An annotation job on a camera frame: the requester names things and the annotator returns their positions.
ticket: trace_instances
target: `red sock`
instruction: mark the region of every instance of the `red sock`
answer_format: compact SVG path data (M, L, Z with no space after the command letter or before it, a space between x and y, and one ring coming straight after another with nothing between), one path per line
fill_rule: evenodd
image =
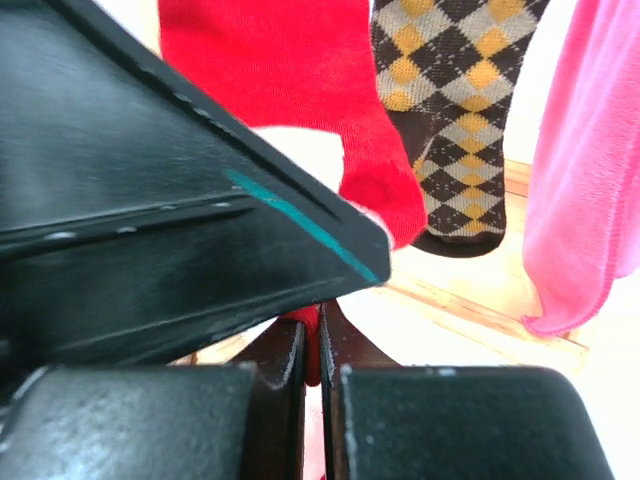
M318 335L318 319L320 312L317 305L301 308L280 317L280 320L294 320L304 323L306 329L305 342L305 382L310 387L320 383L320 336Z
M402 141L378 98L366 0L159 0L164 59L250 127L341 136L340 195L396 248L426 225Z

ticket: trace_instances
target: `black plastic object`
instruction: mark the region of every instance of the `black plastic object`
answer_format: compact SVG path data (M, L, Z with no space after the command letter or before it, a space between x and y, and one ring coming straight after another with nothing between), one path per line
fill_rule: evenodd
M613 480L582 400L549 370L345 365L341 406L336 478Z
M343 365L349 365L350 368L376 367L385 369L397 368L400 365L354 327L344 316L335 300L325 303L322 306L321 314L320 356L324 452L327 480L332 480L346 478L343 473L347 471L345 420L340 396L340 368Z
M4 367L169 362L388 275L381 229L93 2L0 2Z
M304 326L231 365L41 369L14 394L0 478L302 478Z
M301 323L275 322L232 360L253 363L258 372L247 419L242 479L302 478L304 333Z
M255 370L36 372L0 434L0 478L237 479Z

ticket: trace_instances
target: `white wall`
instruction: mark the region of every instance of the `white wall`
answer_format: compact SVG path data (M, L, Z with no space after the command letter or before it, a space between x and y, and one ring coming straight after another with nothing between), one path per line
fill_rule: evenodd
M577 0L550 0L524 59L507 119L504 154L533 161L542 114Z
M157 0L93 0L140 43L160 53Z

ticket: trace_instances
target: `brown argyle sock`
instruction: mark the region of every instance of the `brown argyle sock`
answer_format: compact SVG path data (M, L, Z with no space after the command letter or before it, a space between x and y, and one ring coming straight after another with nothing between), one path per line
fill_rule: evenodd
M429 212L418 248L474 256L504 237L504 128L548 1L377 0L378 91Z

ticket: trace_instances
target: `argyle sock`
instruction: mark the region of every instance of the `argyle sock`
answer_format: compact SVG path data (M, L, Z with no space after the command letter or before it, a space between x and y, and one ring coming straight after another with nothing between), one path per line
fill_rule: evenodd
M339 194L401 247L424 229L422 193L376 91L362 0L159 0L163 58L250 127L337 133Z
M429 212L418 248L474 256L504 237L504 128L548 1L377 0L378 92Z

